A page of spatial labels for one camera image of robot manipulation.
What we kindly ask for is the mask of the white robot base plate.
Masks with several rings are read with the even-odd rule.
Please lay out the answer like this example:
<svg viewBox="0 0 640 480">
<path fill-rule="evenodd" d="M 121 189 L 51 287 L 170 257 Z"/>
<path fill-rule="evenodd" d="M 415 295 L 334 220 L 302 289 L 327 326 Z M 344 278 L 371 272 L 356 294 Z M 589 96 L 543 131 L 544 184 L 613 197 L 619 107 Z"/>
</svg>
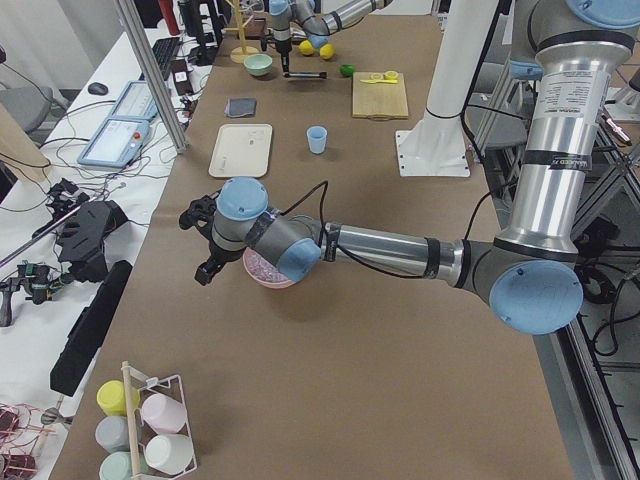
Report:
<svg viewBox="0 0 640 480">
<path fill-rule="evenodd" d="M 430 136 L 426 131 L 398 130 L 394 134 L 402 177 L 469 177 L 464 135 Z"/>
</svg>

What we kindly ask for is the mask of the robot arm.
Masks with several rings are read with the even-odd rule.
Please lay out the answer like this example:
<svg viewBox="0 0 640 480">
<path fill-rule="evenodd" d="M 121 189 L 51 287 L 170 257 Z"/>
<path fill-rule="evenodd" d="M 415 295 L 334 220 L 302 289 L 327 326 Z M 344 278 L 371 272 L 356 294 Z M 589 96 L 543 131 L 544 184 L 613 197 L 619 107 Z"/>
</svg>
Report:
<svg viewBox="0 0 640 480">
<path fill-rule="evenodd" d="M 271 28 L 276 51 L 281 56 L 283 76 L 285 78 L 322 78 L 325 72 L 291 72 L 289 54 L 292 51 L 291 24 L 297 24 L 306 34 L 314 48 L 320 48 L 328 42 L 328 37 L 336 32 L 350 28 L 366 15 L 386 8 L 388 0 L 350 1 L 337 10 L 320 17 L 315 12 L 314 1 L 272 0 L 268 13 L 271 16 Z"/>
<path fill-rule="evenodd" d="M 224 266 L 257 252 L 292 282 L 315 266 L 352 261 L 403 280 L 436 280 L 477 296 L 506 326 L 530 335 L 554 332 L 577 316 L 584 294 L 571 238 L 607 88 L 633 52 L 635 1 L 518 1 L 507 69 L 536 79 L 515 198 L 505 226 L 486 240 L 453 229 L 472 213 L 473 185 L 462 115 L 501 5 L 453 7 L 417 123 L 384 154 L 377 173 L 332 174 L 333 212 L 287 188 L 325 195 L 306 166 L 268 178 L 230 177 L 182 213 L 183 229 L 207 241 L 196 279 L 210 283 Z"/>
</svg>

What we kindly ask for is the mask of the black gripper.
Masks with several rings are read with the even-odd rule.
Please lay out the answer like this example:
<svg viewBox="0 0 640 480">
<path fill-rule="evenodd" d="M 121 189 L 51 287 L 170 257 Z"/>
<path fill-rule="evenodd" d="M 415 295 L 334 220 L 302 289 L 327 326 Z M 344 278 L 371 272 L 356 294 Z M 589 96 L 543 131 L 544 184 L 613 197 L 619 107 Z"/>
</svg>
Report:
<svg viewBox="0 0 640 480">
<path fill-rule="evenodd" d="M 290 69 L 289 69 L 289 55 L 291 52 L 291 40 L 290 39 L 285 39 L 285 40 L 275 40 L 275 47 L 276 47 L 276 51 L 280 54 L 281 56 L 281 75 L 282 76 L 290 76 Z"/>
<path fill-rule="evenodd" d="M 208 260 L 197 267 L 194 275 L 202 286 L 210 284 L 227 263 L 240 259 L 240 243 L 210 240 L 209 252 Z"/>
</svg>

